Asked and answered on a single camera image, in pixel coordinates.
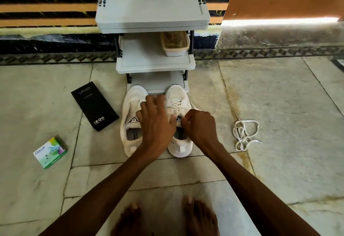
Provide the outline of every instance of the shoe insole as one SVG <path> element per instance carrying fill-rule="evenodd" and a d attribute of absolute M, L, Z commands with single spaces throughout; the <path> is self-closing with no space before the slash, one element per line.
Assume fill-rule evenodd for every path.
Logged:
<path fill-rule="evenodd" d="M 140 128 L 129 128 L 127 130 L 127 139 L 130 141 L 136 140 L 142 136 Z"/>
<path fill-rule="evenodd" d="M 187 138 L 187 133 L 182 127 L 177 127 L 177 130 L 174 133 L 174 137 L 179 140 L 185 140 Z"/>

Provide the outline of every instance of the orange stripe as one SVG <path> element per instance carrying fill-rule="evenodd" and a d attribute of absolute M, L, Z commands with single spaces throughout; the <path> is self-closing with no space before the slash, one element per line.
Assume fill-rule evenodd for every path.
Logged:
<path fill-rule="evenodd" d="M 210 17 L 209 23 L 222 23 L 223 17 Z"/>
<path fill-rule="evenodd" d="M 228 3 L 207 3 L 207 7 L 208 10 L 227 10 Z"/>
<path fill-rule="evenodd" d="M 97 4 L 0 4 L 0 13 L 13 12 L 87 12 Z"/>
<path fill-rule="evenodd" d="M 54 25 L 96 25 L 94 18 L 71 18 L 71 19 L 19 19 L 0 20 L 0 27 L 11 26 L 54 26 Z"/>

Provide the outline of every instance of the toenail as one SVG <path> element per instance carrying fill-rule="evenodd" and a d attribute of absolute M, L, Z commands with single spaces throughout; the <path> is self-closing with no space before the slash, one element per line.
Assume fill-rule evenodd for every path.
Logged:
<path fill-rule="evenodd" d="M 187 203 L 192 204 L 192 197 L 190 195 L 187 196 Z"/>
<path fill-rule="evenodd" d="M 134 210 L 136 210 L 136 209 L 139 207 L 139 205 L 137 204 L 137 202 L 132 202 L 131 207 L 132 207 Z"/>

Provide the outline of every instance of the plastic container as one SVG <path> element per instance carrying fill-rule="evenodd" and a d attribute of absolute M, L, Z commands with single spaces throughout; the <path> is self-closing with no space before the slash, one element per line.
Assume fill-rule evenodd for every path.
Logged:
<path fill-rule="evenodd" d="M 190 47 L 190 38 L 185 31 L 160 33 L 161 45 L 168 57 L 183 56 Z"/>

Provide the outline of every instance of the white sneaker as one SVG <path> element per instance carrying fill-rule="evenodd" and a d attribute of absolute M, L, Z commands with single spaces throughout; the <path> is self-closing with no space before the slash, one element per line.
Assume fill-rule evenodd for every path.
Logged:
<path fill-rule="evenodd" d="M 146 101 L 147 91 L 140 85 L 133 86 L 123 102 L 122 122 L 120 127 L 124 152 L 130 157 L 142 143 L 141 124 L 136 112 L 141 110 L 141 102 Z"/>
<path fill-rule="evenodd" d="M 175 157 L 186 157 L 191 153 L 193 142 L 180 123 L 182 117 L 191 109 L 191 103 L 187 93 L 181 86 L 174 84 L 166 91 L 165 108 L 168 117 L 173 114 L 177 117 L 177 130 L 168 146 L 168 150 Z"/>

